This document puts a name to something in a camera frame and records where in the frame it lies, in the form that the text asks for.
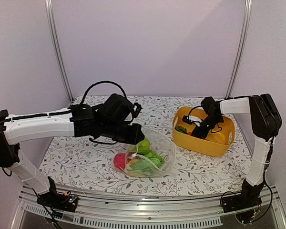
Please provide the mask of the red apple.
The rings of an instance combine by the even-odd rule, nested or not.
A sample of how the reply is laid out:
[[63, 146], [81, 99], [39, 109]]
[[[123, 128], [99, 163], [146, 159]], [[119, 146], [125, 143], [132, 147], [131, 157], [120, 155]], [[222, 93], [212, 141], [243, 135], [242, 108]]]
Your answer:
[[120, 171], [124, 171], [128, 163], [125, 153], [118, 153], [113, 160], [114, 167]]

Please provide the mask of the green lettuce leaf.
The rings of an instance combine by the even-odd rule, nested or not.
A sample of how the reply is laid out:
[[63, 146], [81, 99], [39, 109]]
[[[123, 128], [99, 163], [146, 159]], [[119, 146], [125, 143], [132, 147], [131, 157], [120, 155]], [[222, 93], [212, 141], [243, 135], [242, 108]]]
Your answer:
[[178, 131], [178, 132], [180, 132], [180, 133], [183, 133], [183, 134], [187, 134], [187, 133], [188, 133], [188, 132], [187, 132], [187, 129], [186, 129], [185, 127], [183, 127], [183, 126], [180, 126], [180, 125], [177, 125], [177, 126], [175, 127], [175, 130]]

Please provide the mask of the green cucumber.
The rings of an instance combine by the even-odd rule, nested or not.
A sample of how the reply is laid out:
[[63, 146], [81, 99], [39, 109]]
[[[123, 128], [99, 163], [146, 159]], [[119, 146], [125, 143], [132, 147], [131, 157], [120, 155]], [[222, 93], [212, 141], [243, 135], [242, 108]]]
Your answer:
[[127, 173], [132, 177], [154, 177], [157, 175], [157, 169], [154, 163], [139, 159], [136, 165], [126, 166]]

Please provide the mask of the clear zip top bag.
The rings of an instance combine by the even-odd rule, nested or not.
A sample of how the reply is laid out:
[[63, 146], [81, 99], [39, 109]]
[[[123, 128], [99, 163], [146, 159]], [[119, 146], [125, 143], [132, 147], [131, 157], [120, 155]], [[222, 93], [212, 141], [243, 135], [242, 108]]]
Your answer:
[[136, 145], [123, 144], [113, 158], [113, 167], [131, 177], [160, 177], [170, 173], [176, 145], [153, 129], [144, 129], [145, 139]]

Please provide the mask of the yellow lemon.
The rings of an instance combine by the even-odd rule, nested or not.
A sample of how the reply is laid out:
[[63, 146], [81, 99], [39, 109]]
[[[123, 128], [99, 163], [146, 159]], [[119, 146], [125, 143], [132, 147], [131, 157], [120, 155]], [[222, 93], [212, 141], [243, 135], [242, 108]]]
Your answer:
[[139, 160], [138, 159], [131, 159], [130, 161], [127, 162], [127, 166], [131, 167], [137, 164]]

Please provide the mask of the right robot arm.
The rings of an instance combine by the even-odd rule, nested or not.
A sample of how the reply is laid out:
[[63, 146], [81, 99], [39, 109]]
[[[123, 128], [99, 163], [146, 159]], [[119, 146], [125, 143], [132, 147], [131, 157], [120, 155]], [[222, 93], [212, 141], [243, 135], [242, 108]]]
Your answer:
[[261, 204], [260, 192], [266, 185], [266, 170], [273, 153], [273, 144], [282, 125], [279, 111], [270, 94], [241, 96], [215, 101], [206, 97], [201, 107], [207, 117], [192, 131], [192, 136], [205, 139], [223, 121], [225, 114], [249, 114], [255, 135], [255, 146], [249, 172], [242, 183], [241, 193], [223, 197], [225, 211], [244, 209]]

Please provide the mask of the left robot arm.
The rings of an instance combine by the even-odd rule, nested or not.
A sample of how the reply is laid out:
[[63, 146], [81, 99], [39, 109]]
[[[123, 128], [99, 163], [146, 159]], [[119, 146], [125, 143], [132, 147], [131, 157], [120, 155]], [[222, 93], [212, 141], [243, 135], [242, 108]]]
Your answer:
[[54, 112], [11, 115], [0, 111], [0, 167], [15, 173], [30, 185], [37, 195], [51, 207], [57, 207], [63, 198], [56, 191], [55, 182], [45, 177], [23, 154], [20, 143], [55, 137], [100, 136], [114, 142], [135, 145], [145, 136], [135, 119], [141, 111], [138, 103], [132, 104], [125, 96], [112, 94], [102, 104], [89, 106], [80, 102]]

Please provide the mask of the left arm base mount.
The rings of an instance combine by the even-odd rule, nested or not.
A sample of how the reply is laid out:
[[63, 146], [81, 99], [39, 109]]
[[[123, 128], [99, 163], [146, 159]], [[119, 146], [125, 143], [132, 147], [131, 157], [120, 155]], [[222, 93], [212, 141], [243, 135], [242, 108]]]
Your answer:
[[75, 212], [78, 205], [78, 196], [67, 192], [59, 194], [57, 192], [49, 191], [45, 194], [38, 195], [37, 203], [50, 207], [51, 209], [58, 209], [67, 212]]

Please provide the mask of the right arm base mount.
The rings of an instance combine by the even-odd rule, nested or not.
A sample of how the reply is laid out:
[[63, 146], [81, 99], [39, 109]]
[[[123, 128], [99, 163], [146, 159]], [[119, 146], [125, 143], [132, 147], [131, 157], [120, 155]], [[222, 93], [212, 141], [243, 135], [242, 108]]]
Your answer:
[[220, 198], [224, 213], [234, 212], [235, 218], [241, 224], [251, 224], [261, 211], [262, 200], [259, 196], [246, 197], [232, 191], [225, 192]]

